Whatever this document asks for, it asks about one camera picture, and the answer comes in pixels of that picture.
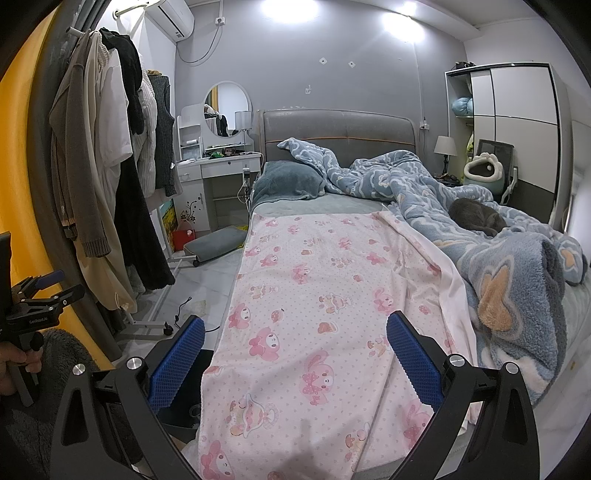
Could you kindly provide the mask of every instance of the wardrobe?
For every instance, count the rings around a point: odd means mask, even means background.
[[[572,183],[572,126],[566,87],[552,65],[469,67],[447,72],[446,82],[449,136],[458,150],[465,150],[472,133],[474,154],[480,140],[513,145],[518,184],[509,205],[564,231]],[[461,96],[472,97],[473,116],[458,118],[452,112],[452,103]]]

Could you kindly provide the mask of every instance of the cartoon print blanket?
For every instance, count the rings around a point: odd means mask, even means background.
[[[405,456],[433,412],[385,337],[394,310],[446,352],[476,358],[457,270],[391,212],[255,214],[203,376],[199,437],[184,451],[195,470],[345,480]]]
[[[442,185],[406,150],[355,160],[349,169],[341,168],[327,148],[295,138],[277,146],[319,171],[327,179],[329,192],[395,200],[390,210],[445,252],[466,281],[478,364],[500,368],[515,362],[532,403],[542,398],[566,353],[564,282],[579,284],[587,271],[586,258],[574,238],[498,205],[484,187]],[[494,208],[509,228],[487,238],[458,227],[447,210],[463,197]]]

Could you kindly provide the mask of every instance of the human hand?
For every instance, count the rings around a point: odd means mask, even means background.
[[[10,342],[0,342],[0,396],[14,395],[17,388],[14,386],[7,362],[26,365],[26,370],[32,374],[41,371],[41,356],[43,348],[38,352],[29,350],[27,353],[15,347]]]

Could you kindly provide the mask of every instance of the sleeping cat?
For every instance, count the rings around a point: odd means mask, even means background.
[[[496,236],[507,226],[496,210],[472,199],[455,200],[448,213],[460,227],[484,232],[488,236]]]

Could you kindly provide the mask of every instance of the lamp shade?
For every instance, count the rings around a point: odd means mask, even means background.
[[[236,130],[248,130],[252,127],[252,118],[250,111],[236,112],[234,116]]]
[[[457,155],[456,142],[452,137],[442,137],[440,135],[433,152],[443,155],[453,155],[455,157]]]

